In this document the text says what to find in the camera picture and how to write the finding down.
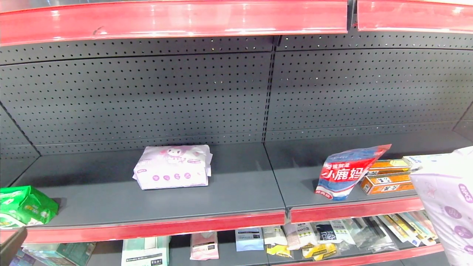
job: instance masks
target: store shelf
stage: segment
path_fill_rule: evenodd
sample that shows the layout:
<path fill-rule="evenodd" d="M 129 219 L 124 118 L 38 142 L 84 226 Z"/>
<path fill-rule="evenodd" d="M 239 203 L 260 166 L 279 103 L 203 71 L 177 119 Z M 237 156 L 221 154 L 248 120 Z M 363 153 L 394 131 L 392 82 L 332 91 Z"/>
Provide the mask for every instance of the store shelf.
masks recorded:
<path fill-rule="evenodd" d="M 169 266 L 359 266 L 385 261 L 409 259 L 440 252 L 440 244 L 430 247 L 413 248 L 409 243 L 396 241 L 400 251 L 390 251 L 372 254 L 354 247 L 344 251 L 339 257 L 324 261 L 314 262 L 302 257 L 300 250 L 293 251 L 293 258 L 266 255 L 265 251 L 237 252 L 235 246 L 235 233 L 233 231 L 218 232 L 219 259 L 207 261 L 191 261 L 190 235 L 173 236 L 169 249 Z M 120 264 L 123 242 L 106 241 L 97 243 L 97 247 L 89 260 L 89 266 L 115 266 Z"/>
<path fill-rule="evenodd" d="M 209 186 L 140 190 L 140 151 L 40 157 L 14 186 L 60 202 L 58 216 L 30 227 L 26 242 L 131 239 L 281 225 L 285 206 L 261 143 L 211 146 Z M 2 230 L 4 241 L 13 233 Z"/>
<path fill-rule="evenodd" d="M 473 33 L 469 0 L 358 0 L 359 31 Z"/>
<path fill-rule="evenodd" d="M 347 1 L 94 3 L 4 12 L 0 24 L 2 46 L 113 38 L 346 33 Z"/>
<path fill-rule="evenodd" d="M 10 186 L 36 159 L 0 159 L 0 187 Z"/>
<path fill-rule="evenodd" d="M 472 145 L 469 140 L 452 131 L 267 142 L 265 147 L 284 203 L 290 209 L 291 222 L 326 221 L 422 209 L 415 191 L 366 195 L 357 185 L 343 202 L 334 202 L 314 194 L 327 156 L 389 143 L 392 143 L 392 148 L 384 156 L 386 159 L 452 152 Z"/>

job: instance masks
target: pink package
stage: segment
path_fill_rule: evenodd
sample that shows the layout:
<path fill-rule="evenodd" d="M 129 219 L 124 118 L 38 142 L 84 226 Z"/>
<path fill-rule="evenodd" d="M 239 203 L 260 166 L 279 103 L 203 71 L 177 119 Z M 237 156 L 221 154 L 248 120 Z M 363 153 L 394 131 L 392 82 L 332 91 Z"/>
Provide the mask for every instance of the pink package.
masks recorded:
<path fill-rule="evenodd" d="M 217 232 L 204 232 L 191 235 L 191 260 L 218 259 Z"/>
<path fill-rule="evenodd" d="M 411 181 L 452 266 L 473 265 L 473 147 L 450 154 L 417 156 Z"/>
<path fill-rule="evenodd" d="M 133 179 L 143 190 L 207 186 L 211 160 L 208 145 L 146 147 Z"/>

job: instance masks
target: white package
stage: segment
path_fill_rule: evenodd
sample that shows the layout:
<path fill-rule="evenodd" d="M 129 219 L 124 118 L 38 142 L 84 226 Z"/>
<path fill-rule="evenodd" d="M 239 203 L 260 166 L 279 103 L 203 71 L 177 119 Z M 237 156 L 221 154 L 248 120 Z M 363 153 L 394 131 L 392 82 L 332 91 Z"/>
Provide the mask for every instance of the white package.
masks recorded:
<path fill-rule="evenodd" d="M 207 186 L 211 160 L 208 145 L 146 147 L 133 178 L 143 190 Z"/>
<path fill-rule="evenodd" d="M 301 249 L 303 247 L 316 246 L 317 235 L 308 222 L 304 223 L 288 223 L 283 226 L 288 240 L 288 250 Z"/>
<path fill-rule="evenodd" d="M 452 266 L 473 265 L 473 147 L 422 164 L 411 174 Z"/>

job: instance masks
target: green tissue pack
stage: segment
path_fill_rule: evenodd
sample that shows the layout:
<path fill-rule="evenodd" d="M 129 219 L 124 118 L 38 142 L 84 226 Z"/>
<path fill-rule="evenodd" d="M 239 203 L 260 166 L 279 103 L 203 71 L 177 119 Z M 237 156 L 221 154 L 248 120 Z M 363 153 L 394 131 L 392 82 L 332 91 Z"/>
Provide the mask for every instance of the green tissue pack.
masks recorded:
<path fill-rule="evenodd" d="M 32 186 L 0 188 L 0 228 L 49 223 L 59 205 Z"/>

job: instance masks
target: yellow package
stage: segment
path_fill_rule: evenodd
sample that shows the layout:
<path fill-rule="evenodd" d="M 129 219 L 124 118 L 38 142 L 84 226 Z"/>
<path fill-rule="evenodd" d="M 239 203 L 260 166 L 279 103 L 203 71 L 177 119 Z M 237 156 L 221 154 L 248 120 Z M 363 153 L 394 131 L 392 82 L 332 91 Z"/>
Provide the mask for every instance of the yellow package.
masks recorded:
<path fill-rule="evenodd" d="M 337 249 L 335 248 L 335 250 L 329 252 L 329 253 L 325 253 L 325 254 L 319 254 L 317 256 L 313 256 L 314 260 L 315 261 L 319 261 L 319 260 L 323 260 L 323 259 L 326 259 L 328 257 L 331 257 L 333 255 L 337 254 Z"/>
<path fill-rule="evenodd" d="M 304 256 L 304 258 L 310 258 L 310 257 L 315 258 L 319 255 L 324 255 L 324 254 L 333 252 L 334 250 L 336 251 L 337 247 L 333 243 L 320 244 L 311 248 L 303 248 L 302 256 Z"/>
<path fill-rule="evenodd" d="M 269 255 L 277 255 L 281 257 L 292 257 L 288 246 L 284 245 L 266 245 L 266 253 Z"/>

